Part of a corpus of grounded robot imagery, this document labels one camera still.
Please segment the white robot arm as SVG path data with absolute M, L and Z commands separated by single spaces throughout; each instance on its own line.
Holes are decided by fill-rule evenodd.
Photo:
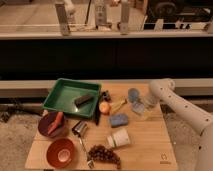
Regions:
M 162 100 L 187 122 L 200 135 L 195 171 L 213 171 L 213 115 L 177 95 L 174 89 L 173 79 L 152 80 L 142 102 L 151 109 Z

